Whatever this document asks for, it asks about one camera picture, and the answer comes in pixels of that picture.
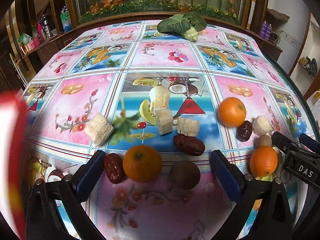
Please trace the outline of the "colourful fruit-print tablecloth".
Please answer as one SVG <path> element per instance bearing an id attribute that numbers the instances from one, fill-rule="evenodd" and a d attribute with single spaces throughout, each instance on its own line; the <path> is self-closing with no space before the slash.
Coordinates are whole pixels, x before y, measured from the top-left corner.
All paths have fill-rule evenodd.
<path id="1" fill-rule="evenodd" d="M 210 153 L 247 173 L 259 138 L 240 139 L 219 122 L 223 100 L 240 100 L 250 126 L 267 134 L 318 137 L 303 96 L 254 38 L 208 25 L 191 42 L 159 33 L 157 23 L 93 28 L 46 53 L 22 95 L 25 204 L 37 179 L 59 181 L 97 150 L 154 148 L 156 180 L 113 184 L 102 174 L 84 210 L 106 239 L 210 239 L 234 206 L 210 171 Z"/>

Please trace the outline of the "wooden sideboard left shelf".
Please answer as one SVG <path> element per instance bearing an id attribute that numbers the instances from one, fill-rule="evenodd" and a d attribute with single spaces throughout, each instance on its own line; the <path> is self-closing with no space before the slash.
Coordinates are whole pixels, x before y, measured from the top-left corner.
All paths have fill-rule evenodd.
<path id="1" fill-rule="evenodd" d="M 37 30 L 39 22 L 31 25 L 28 5 L 15 0 L 4 16 L 9 38 L 11 63 L 21 81 L 30 82 L 58 51 L 75 39 L 75 31 L 59 33 L 45 40 L 44 29 Z"/>

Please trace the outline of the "red date left front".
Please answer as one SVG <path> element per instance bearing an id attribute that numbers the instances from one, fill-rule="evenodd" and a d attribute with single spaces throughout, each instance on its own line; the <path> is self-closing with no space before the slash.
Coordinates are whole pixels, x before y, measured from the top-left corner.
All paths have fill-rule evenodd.
<path id="1" fill-rule="evenodd" d="M 118 154 L 110 153 L 106 156 L 104 169 L 112 184 L 119 184 L 126 179 L 126 174 L 123 168 L 123 159 Z"/>

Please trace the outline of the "white cake block centre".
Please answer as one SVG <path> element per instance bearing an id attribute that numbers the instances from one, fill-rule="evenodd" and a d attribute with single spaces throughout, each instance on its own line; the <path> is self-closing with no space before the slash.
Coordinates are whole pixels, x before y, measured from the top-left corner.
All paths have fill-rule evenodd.
<path id="1" fill-rule="evenodd" d="M 165 135 L 172 132 L 173 118 L 171 111 L 169 109 L 163 108 L 160 110 L 156 110 L 155 115 L 157 118 L 156 125 L 159 135 Z"/>

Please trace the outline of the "red white tray box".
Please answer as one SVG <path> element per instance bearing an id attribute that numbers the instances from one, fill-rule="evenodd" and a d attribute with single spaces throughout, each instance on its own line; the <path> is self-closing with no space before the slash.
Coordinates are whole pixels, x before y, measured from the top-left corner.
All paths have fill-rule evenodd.
<path id="1" fill-rule="evenodd" d="M 18 239 L 25 239 L 21 193 L 27 106 L 14 92 L 1 93 L 1 215 Z"/>

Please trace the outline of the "white cake chunk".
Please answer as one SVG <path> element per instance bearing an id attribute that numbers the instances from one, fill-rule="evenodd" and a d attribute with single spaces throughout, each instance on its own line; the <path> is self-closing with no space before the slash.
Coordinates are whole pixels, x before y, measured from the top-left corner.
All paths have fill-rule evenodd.
<path id="1" fill-rule="evenodd" d="M 253 132 L 258 136 L 266 135 L 273 131 L 273 127 L 267 117 L 260 115 L 252 122 Z"/>

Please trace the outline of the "purple bottle pair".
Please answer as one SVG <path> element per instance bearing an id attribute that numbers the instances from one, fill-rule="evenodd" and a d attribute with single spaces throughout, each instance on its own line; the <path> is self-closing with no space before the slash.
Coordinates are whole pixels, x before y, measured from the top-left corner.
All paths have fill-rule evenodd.
<path id="1" fill-rule="evenodd" d="M 271 34 L 272 34 L 272 25 L 264 21 L 262 23 L 259 36 L 268 41 L 270 39 Z"/>

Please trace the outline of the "small brown round fruit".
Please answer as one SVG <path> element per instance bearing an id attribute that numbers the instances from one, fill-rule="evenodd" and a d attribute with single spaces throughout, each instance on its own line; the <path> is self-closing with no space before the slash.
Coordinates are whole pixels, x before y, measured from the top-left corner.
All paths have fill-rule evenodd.
<path id="1" fill-rule="evenodd" d="M 261 146 L 268 146 L 268 147 L 272 146 L 272 140 L 269 135 L 262 135 L 258 138 L 258 147 L 261 147 Z"/>

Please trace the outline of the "dark red date right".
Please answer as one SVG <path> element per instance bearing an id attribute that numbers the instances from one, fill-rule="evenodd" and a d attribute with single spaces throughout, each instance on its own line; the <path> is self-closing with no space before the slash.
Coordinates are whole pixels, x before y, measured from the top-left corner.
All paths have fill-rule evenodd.
<path id="1" fill-rule="evenodd" d="M 253 132 L 253 126 L 250 121 L 245 120 L 239 127 L 236 129 L 236 137 L 241 142 L 246 142 L 250 139 Z"/>

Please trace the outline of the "orange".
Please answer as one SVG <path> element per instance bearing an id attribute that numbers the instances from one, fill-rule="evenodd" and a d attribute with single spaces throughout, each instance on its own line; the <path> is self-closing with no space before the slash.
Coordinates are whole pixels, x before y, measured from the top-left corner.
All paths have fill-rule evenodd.
<path id="1" fill-rule="evenodd" d="M 236 128 L 245 121 L 246 108 L 238 98 L 228 97 L 219 104 L 217 117 L 223 126 Z"/>
<path id="2" fill-rule="evenodd" d="M 278 157 L 271 146 L 256 148 L 250 158 L 249 168 L 255 177 L 271 175 L 277 168 Z"/>
<path id="3" fill-rule="evenodd" d="M 160 153 L 151 146 L 133 146 L 124 155 L 123 169 L 132 181 L 152 182 L 157 179 L 162 170 L 162 158 Z"/>

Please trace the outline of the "brown kiwi fruit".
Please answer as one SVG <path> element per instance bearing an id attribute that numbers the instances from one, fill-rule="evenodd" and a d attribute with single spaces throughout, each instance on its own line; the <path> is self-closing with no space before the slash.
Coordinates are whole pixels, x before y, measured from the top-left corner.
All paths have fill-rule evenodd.
<path id="1" fill-rule="evenodd" d="M 200 181 L 201 172 L 197 165 L 188 160 L 175 163 L 170 170 L 169 177 L 181 189 L 193 189 Z"/>

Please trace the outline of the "white cake block left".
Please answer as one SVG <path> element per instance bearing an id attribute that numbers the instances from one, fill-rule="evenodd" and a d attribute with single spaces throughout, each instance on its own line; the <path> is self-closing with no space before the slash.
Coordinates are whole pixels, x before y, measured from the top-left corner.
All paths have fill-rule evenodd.
<path id="1" fill-rule="evenodd" d="M 84 132 L 95 146 L 101 147 L 114 132 L 114 127 L 101 113 L 97 113 L 96 116 L 86 124 Z"/>

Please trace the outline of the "green leafy bok choy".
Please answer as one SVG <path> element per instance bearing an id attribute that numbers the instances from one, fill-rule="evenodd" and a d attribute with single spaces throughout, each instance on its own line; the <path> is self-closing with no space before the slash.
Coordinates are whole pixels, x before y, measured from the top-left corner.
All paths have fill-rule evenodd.
<path id="1" fill-rule="evenodd" d="M 159 33 L 177 33 L 190 42 L 196 42 L 199 32 L 206 27 L 206 21 L 198 13 L 191 11 L 162 20 L 157 25 L 157 31 Z"/>

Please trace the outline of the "green water bottle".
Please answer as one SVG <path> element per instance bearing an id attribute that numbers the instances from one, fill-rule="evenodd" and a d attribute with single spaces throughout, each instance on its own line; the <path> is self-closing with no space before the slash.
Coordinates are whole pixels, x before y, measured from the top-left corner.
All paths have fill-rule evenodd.
<path id="1" fill-rule="evenodd" d="M 61 9 L 60 18 L 64 32 L 68 32 L 73 29 L 69 11 L 66 6 Z"/>

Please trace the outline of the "red date centre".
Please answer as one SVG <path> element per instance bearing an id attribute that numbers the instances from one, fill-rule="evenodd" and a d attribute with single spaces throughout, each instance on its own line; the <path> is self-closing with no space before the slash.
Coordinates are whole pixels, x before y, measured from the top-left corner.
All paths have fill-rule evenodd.
<path id="1" fill-rule="evenodd" d="M 204 143 L 200 139 L 183 134 L 174 136 L 173 144 L 180 152 L 191 156 L 201 156 L 206 149 Z"/>

